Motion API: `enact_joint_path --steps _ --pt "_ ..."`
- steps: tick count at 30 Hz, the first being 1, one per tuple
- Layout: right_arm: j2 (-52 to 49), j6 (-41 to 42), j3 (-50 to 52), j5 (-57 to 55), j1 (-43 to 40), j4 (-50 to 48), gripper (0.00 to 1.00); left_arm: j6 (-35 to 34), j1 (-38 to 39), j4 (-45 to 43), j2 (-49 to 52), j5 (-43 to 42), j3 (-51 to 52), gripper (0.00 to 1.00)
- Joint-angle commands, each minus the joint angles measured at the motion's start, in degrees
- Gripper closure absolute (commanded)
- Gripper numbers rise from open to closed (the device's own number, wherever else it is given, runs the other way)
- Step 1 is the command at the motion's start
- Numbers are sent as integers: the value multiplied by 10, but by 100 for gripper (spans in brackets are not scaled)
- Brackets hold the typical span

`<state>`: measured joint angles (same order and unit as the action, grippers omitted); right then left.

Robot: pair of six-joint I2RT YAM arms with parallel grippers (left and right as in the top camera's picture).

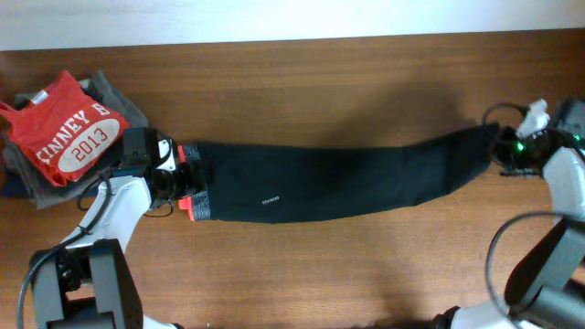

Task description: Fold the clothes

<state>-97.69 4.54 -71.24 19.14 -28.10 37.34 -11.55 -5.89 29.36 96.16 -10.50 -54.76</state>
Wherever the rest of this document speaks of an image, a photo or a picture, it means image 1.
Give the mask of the black leggings with red waistband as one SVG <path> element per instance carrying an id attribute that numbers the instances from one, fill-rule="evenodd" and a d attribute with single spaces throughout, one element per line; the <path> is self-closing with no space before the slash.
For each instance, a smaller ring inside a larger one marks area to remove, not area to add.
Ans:
<path id="1" fill-rule="evenodd" d="M 489 166 L 492 123 L 401 147 L 314 149 L 185 143 L 207 190 L 192 197 L 196 220 L 295 223 L 414 207 L 447 196 Z"/>

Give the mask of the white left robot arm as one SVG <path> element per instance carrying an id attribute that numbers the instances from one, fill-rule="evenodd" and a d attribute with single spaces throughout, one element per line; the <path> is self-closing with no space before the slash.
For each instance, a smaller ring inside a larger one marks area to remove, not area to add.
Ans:
<path id="1" fill-rule="evenodd" d="M 98 195 L 60 243 L 37 251 L 21 285 L 16 326 L 33 298 L 39 328 L 161 328 L 144 314 L 125 251 L 139 220 L 152 208 L 206 189 L 198 164 L 142 163 L 111 168 L 97 179 Z"/>

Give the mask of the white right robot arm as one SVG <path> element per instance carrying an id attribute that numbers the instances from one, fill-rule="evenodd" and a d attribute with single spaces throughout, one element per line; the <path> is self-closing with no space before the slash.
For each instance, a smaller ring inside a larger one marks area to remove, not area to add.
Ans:
<path id="1" fill-rule="evenodd" d="M 581 328 L 584 285 L 573 279 L 584 263 L 584 139 L 548 128 L 516 140 L 517 153 L 536 152 L 532 167 L 547 182 L 553 202 L 552 229 L 518 262 L 503 294 L 495 293 L 492 260 L 505 231 L 544 212 L 509 219 L 490 245 L 484 266 L 489 299 L 473 307 L 453 307 L 431 321 L 433 328 Z"/>

